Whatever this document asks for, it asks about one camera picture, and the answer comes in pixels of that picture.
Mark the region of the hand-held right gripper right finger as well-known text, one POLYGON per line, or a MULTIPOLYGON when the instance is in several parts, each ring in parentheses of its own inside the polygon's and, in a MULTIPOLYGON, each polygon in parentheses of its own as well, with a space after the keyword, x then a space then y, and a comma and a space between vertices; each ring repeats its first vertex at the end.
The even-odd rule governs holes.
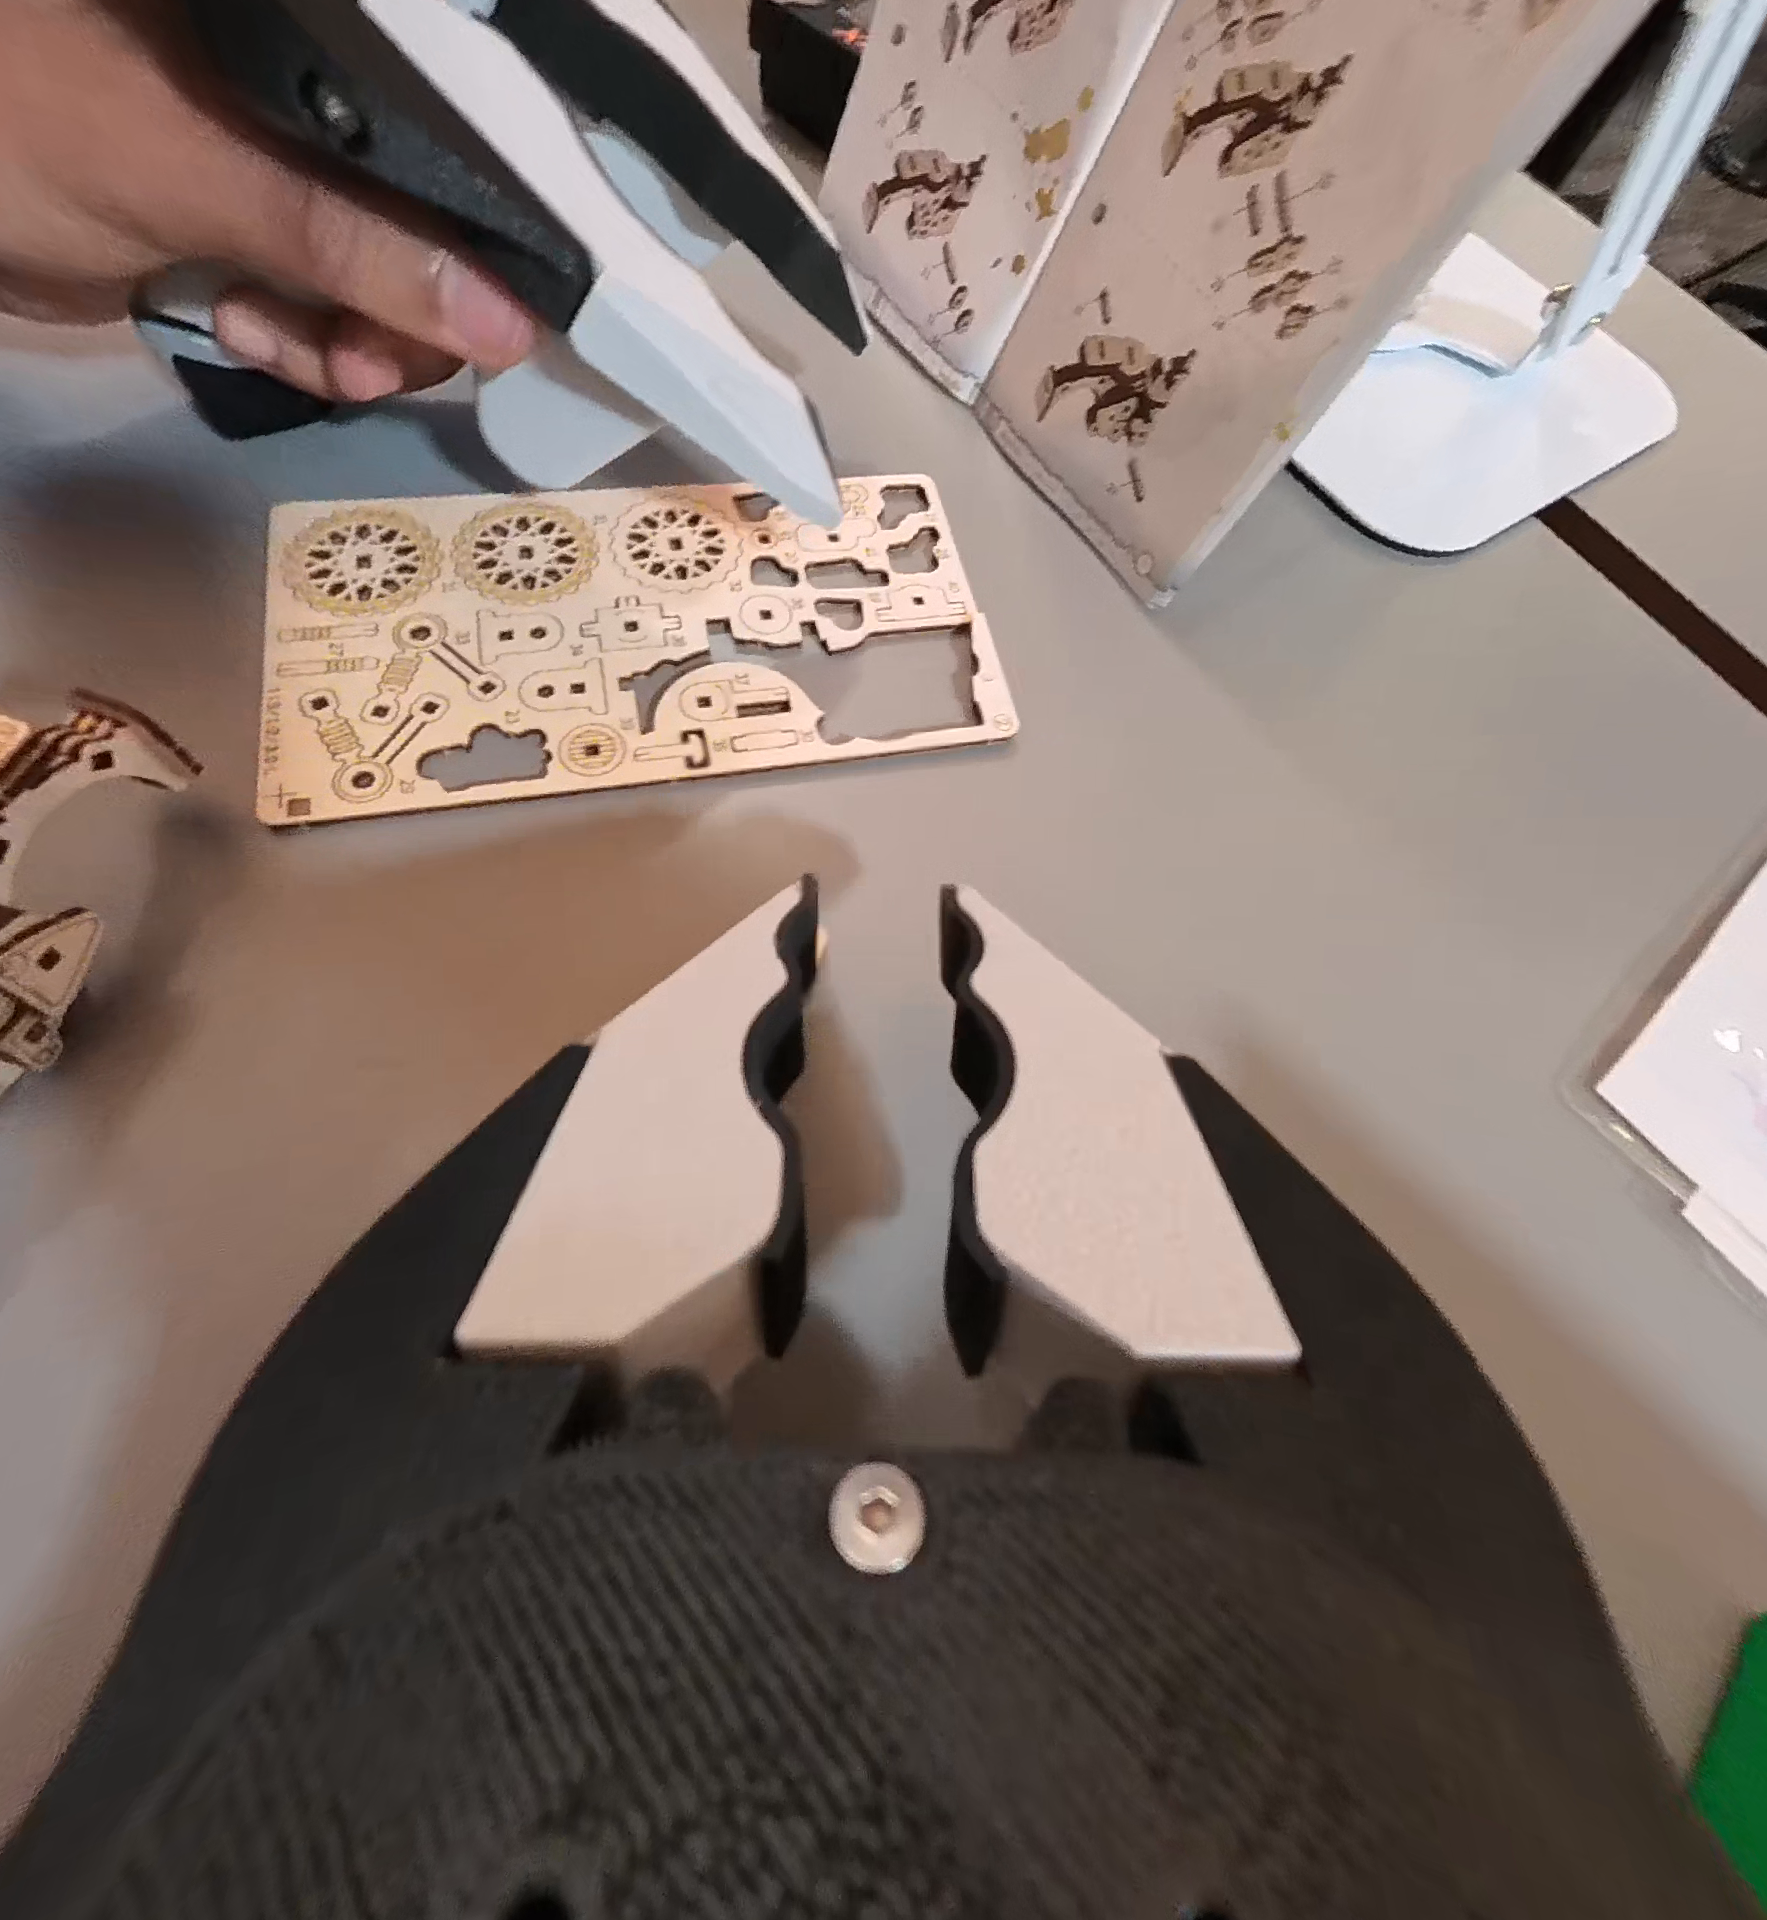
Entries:
POLYGON ((1183 1055, 969 883, 939 904, 969 1105, 943 1253, 968 1378, 1289 1372, 1280 1290, 1184 1101, 1183 1055))

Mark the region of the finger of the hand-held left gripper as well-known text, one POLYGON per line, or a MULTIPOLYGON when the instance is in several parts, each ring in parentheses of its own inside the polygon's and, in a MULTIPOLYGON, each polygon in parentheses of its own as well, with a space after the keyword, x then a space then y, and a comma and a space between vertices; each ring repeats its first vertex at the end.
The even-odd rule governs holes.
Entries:
POLYGON ((492 29, 595 128, 626 141, 847 350, 864 303, 814 201, 669 3, 494 3, 492 29))
POLYGON ((734 244, 626 141, 583 119, 500 38, 483 3, 362 3, 595 263, 559 336, 636 409, 677 427, 784 507, 840 517, 821 419, 707 277, 734 244))

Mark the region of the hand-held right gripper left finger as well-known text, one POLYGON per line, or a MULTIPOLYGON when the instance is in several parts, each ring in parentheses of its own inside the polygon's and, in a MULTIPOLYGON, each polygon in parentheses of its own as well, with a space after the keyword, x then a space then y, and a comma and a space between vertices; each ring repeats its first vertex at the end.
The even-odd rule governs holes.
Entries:
POLYGON ((737 1378, 806 1298, 804 1011, 823 955, 813 874, 612 1019, 456 1322, 486 1359, 737 1378))

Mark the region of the laser-cut wooden puzzle sheet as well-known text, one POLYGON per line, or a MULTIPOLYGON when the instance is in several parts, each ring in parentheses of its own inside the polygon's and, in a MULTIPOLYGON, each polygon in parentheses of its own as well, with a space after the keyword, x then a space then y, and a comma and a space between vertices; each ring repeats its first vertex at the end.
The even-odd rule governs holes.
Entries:
POLYGON ((255 820, 380 820, 1016 741, 929 475, 282 503, 255 820))

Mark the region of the grey desk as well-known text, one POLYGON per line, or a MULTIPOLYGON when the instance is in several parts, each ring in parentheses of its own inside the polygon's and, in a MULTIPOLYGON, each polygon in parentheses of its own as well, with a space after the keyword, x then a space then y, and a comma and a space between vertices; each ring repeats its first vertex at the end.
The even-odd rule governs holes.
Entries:
POLYGON ((1767 716, 1559 530, 1385 553, 1278 478, 1148 612, 899 352, 731 292, 839 457, 926 471, 1018 741, 616 797, 253 820, 278 503, 486 481, 454 401, 229 448, 116 330, 0 322, 0 709, 159 716, 203 778, 38 838, 109 939, 0 1108, 0 1841, 304 1295, 559 1044, 797 874, 809 1310, 740 1431, 986 1443, 942 1257, 969 1110, 939 893, 1204 1065, 1440 1300, 1543 1458, 1682 1770, 1767 1613, 1767 1309, 1579 1108, 1767 840, 1767 716))

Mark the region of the person's left hand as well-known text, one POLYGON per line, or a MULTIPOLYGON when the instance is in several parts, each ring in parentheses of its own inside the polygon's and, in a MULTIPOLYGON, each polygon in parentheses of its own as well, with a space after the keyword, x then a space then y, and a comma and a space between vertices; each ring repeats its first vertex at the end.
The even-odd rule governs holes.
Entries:
POLYGON ((327 401, 510 371, 536 319, 428 218, 223 102, 176 3, 0 3, 0 313, 109 325, 219 263, 213 332, 327 401))

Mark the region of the black box with orange mark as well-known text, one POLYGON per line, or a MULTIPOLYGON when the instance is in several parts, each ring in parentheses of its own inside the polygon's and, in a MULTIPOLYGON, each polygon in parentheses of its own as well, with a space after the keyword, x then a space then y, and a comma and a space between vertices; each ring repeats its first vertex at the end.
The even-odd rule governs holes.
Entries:
POLYGON ((748 3, 763 107, 804 122, 840 112, 869 42, 876 3, 748 3))

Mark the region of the folded puzzle instruction sheet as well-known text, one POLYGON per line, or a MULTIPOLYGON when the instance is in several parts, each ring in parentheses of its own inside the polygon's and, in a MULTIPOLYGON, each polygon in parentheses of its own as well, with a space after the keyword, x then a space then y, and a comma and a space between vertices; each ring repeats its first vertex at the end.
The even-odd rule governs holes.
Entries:
POLYGON ((869 319, 1164 599, 1650 3, 877 3, 869 319))

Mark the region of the white paper in clear sleeve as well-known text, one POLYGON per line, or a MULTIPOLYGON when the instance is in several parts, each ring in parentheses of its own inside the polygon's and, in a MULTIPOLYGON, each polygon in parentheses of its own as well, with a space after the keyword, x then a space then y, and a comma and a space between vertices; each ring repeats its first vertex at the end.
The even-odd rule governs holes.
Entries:
POLYGON ((1767 1306, 1767 850, 1609 1031, 1573 1101, 1767 1306))

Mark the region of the white metal stand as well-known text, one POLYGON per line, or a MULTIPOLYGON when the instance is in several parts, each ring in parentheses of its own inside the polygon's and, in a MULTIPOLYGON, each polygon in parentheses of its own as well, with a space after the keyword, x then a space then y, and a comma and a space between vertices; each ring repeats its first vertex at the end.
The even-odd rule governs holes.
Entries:
POLYGON ((1455 557, 1662 445, 1665 376, 1606 332, 1639 282, 1767 3, 1688 3, 1584 272, 1547 286, 1467 234, 1303 438, 1295 474, 1355 527, 1455 557))

